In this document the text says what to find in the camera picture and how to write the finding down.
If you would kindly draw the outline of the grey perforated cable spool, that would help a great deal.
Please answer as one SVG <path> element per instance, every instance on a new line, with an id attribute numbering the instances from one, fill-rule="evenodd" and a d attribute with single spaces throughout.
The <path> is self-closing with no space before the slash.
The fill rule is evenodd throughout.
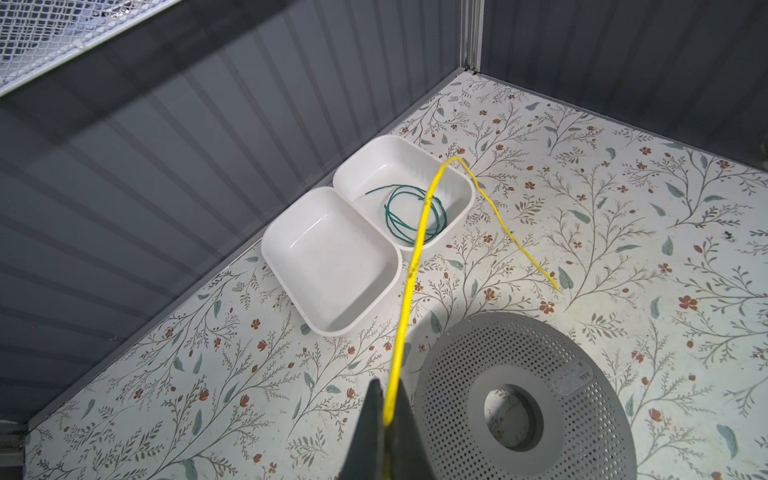
<path id="1" fill-rule="evenodd" d="M 438 479 L 634 479 L 629 421 L 605 374 L 555 328 L 508 312 L 447 330 L 415 416 Z"/>

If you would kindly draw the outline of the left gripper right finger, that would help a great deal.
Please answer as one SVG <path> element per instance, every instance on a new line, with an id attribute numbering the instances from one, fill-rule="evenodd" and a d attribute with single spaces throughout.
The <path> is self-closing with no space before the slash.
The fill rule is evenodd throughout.
<path id="1" fill-rule="evenodd" d="M 394 416 L 387 427 L 389 479 L 435 479 L 403 382 L 398 384 Z"/>

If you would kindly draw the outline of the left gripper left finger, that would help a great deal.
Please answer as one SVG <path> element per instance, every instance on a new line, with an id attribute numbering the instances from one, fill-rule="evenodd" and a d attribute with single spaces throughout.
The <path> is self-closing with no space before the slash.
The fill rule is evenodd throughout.
<path id="1" fill-rule="evenodd" d="M 381 383 L 369 383 L 340 480 L 381 480 L 385 477 L 384 394 Z"/>

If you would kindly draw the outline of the white tray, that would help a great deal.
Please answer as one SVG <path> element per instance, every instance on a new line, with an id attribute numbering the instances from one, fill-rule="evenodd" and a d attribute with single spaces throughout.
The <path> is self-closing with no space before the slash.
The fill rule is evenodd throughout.
<path id="1" fill-rule="evenodd" d="M 402 269 L 400 250 L 331 187 L 279 215 L 261 253 L 310 330 L 325 337 L 371 322 Z"/>
<path id="2" fill-rule="evenodd" d="M 333 187 L 411 259 L 427 190 L 442 162 L 395 136 L 379 136 L 335 172 Z M 473 206 L 475 187 L 454 165 L 446 167 L 433 194 L 424 246 L 425 262 L 447 247 Z"/>

